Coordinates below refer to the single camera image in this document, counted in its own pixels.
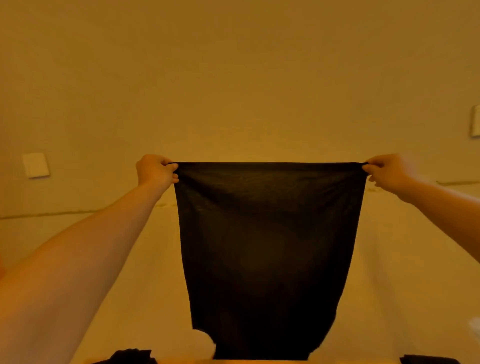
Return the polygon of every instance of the black garment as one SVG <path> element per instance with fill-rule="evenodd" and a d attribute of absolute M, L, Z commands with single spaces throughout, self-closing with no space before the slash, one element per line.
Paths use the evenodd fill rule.
<path fill-rule="evenodd" d="M 192 325 L 214 359 L 306 360 L 322 343 L 352 257 L 361 166 L 179 163 Z"/>
<path fill-rule="evenodd" d="M 456 359 L 437 356 L 404 355 L 400 358 L 402 364 L 460 364 Z"/>
<path fill-rule="evenodd" d="M 155 358 L 150 358 L 151 352 L 138 349 L 118 350 L 110 359 L 95 364 L 157 364 Z"/>

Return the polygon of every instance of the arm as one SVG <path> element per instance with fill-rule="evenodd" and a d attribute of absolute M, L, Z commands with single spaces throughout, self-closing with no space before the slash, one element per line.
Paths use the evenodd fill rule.
<path fill-rule="evenodd" d="M 0 281 L 0 363 L 68 364 L 152 208 L 178 176 L 169 159 L 137 163 L 139 184 L 40 246 Z"/>
<path fill-rule="evenodd" d="M 367 160 L 370 181 L 418 208 L 480 263 L 480 200 L 421 181 L 398 154 Z"/>

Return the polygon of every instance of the forearm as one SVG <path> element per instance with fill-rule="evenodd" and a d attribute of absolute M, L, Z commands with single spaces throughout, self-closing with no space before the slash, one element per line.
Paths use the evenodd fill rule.
<path fill-rule="evenodd" d="M 158 200 L 139 186 L 53 237 L 0 281 L 0 362 L 66 364 Z"/>
<path fill-rule="evenodd" d="M 441 186 L 416 182 L 408 201 L 480 262 L 480 200 Z"/>

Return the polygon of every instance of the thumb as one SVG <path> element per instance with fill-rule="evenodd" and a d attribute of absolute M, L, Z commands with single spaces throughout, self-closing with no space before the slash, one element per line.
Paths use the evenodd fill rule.
<path fill-rule="evenodd" d="M 374 166 L 373 164 L 365 164 L 364 166 L 362 166 L 362 169 L 368 174 L 375 174 L 380 169 L 380 167 Z"/>
<path fill-rule="evenodd" d="M 172 164 L 167 164 L 166 167 L 173 173 L 173 171 L 176 170 L 179 167 L 179 165 L 177 163 L 172 163 Z"/>

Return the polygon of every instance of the beige wall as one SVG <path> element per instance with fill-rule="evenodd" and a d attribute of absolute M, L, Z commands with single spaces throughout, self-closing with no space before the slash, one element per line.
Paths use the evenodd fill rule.
<path fill-rule="evenodd" d="M 0 216 L 103 207 L 144 153 L 363 161 L 480 178 L 478 1 L 0 2 Z M 44 151 L 29 181 L 21 154 Z M 480 196 L 480 188 L 463 190 Z M 163 202 L 175 202 L 170 190 Z M 0 220 L 6 267 L 82 215 Z M 156 208 L 73 363 L 127 347 L 208 357 L 190 329 L 175 207 Z M 480 266 L 411 206 L 367 193 L 337 320 L 312 359 L 480 360 Z"/>

